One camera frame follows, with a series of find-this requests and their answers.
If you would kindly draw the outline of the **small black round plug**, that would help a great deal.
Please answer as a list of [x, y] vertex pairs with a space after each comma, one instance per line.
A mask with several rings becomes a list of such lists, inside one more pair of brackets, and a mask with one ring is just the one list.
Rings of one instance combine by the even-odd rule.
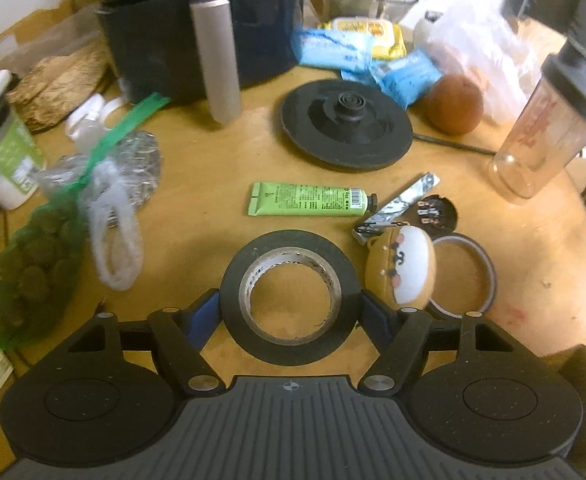
[[449, 235], [456, 231], [458, 211], [453, 202], [437, 194], [417, 200], [404, 214], [405, 220], [427, 232], [430, 238]]

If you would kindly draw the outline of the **blue wipes pack right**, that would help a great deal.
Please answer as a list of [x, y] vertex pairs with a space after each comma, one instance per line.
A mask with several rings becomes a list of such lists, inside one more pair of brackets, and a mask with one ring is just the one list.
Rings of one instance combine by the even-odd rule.
[[372, 61], [366, 72], [341, 71], [344, 80], [377, 88], [404, 110], [426, 96], [442, 76], [422, 50], [393, 61]]

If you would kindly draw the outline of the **green net bag of nuts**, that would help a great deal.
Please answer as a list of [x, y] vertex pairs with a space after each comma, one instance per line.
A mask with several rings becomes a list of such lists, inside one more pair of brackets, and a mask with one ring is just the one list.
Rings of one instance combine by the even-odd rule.
[[0, 253], [0, 348], [47, 336], [77, 285], [86, 228], [74, 196], [34, 209]]

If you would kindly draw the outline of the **amber kapton tape roll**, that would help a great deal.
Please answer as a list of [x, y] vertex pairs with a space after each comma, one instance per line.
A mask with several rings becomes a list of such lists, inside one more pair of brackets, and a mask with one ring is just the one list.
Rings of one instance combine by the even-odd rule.
[[436, 281], [427, 311], [436, 318], [486, 314], [497, 296], [497, 273], [486, 250], [471, 237], [453, 233], [434, 240]]

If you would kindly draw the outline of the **shiba dog plush case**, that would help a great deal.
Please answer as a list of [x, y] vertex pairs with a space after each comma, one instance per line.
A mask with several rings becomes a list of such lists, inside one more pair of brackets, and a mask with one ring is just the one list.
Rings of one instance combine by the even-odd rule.
[[394, 226], [367, 243], [366, 289], [399, 310], [424, 309], [435, 288], [434, 244], [416, 226]]

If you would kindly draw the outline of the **yellow wipes pack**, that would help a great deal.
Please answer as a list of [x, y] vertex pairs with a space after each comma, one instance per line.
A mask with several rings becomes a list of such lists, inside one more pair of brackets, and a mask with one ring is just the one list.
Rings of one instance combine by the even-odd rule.
[[385, 18], [333, 18], [329, 22], [319, 25], [323, 29], [349, 32], [371, 38], [372, 58], [379, 61], [393, 61], [407, 55], [407, 47], [403, 32], [399, 24], [395, 24]]

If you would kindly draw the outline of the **green cream tube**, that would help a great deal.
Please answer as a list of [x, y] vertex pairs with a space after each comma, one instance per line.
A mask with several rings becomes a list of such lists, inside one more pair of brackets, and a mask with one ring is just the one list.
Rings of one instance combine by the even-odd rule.
[[377, 210], [378, 196], [361, 188], [267, 181], [253, 184], [247, 206], [250, 217], [362, 217]]

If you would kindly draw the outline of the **marble pattern flat bar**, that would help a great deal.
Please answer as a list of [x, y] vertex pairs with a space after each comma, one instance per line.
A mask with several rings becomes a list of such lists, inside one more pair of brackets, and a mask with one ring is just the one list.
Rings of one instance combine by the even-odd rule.
[[399, 218], [408, 209], [418, 203], [418, 200], [427, 196], [440, 183], [440, 177], [433, 172], [422, 174], [411, 182], [394, 198], [386, 203], [378, 212], [354, 226], [351, 235], [360, 245], [366, 245], [370, 238], [380, 235], [385, 229], [398, 226]]

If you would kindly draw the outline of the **brown round pear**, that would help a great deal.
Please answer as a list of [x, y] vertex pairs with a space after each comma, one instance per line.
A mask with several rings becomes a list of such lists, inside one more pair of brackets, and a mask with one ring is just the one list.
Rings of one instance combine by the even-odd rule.
[[436, 129], [448, 136], [464, 136], [482, 121], [483, 93], [465, 76], [445, 75], [427, 93], [425, 115]]

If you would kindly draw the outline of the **clear shaker bottle grey lid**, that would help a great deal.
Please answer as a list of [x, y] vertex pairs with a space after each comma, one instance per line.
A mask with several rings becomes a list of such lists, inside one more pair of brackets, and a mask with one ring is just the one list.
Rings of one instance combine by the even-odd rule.
[[586, 145], [586, 50], [567, 39], [546, 57], [541, 78], [488, 166], [506, 200], [538, 194]]

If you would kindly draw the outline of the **blue wipes pack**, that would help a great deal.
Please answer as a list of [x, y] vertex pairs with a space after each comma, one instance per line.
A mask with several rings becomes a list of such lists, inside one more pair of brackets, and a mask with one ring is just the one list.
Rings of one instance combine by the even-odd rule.
[[377, 88], [404, 110], [426, 96], [442, 76], [422, 50], [393, 61], [372, 61], [366, 72], [341, 71], [344, 80]]
[[323, 28], [295, 32], [299, 64], [325, 70], [365, 72], [372, 61], [371, 38]]

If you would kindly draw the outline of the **white tub green label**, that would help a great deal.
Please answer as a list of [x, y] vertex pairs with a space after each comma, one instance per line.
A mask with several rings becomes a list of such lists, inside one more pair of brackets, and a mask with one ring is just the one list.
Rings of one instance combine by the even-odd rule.
[[34, 176], [46, 168], [42, 150], [22, 119], [7, 107], [0, 113], [0, 207], [22, 206], [37, 190]]

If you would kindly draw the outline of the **black kettle base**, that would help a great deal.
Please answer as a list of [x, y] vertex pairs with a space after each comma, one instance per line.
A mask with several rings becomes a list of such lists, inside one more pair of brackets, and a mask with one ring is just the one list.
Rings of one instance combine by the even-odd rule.
[[354, 81], [303, 84], [283, 99], [281, 126], [302, 152], [333, 167], [371, 171], [411, 148], [407, 113], [380, 90]]

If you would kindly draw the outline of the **clear plastic bag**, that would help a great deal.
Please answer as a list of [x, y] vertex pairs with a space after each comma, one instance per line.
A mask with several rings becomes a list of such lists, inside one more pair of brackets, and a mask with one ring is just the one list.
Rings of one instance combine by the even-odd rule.
[[114, 290], [132, 287], [144, 263], [137, 210], [159, 186], [162, 155], [141, 126], [168, 103], [153, 93], [109, 126], [126, 102], [102, 102], [69, 128], [77, 153], [36, 174], [48, 202], [32, 212], [30, 226], [58, 235], [68, 254], [89, 243], [99, 280]]

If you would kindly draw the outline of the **black tape roll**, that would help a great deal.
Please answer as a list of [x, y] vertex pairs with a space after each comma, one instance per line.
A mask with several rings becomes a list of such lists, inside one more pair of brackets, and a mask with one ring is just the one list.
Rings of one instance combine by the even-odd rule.
[[245, 245], [220, 286], [223, 322], [235, 342], [262, 361], [304, 365], [329, 356], [360, 313], [354, 266], [326, 238], [275, 231]]

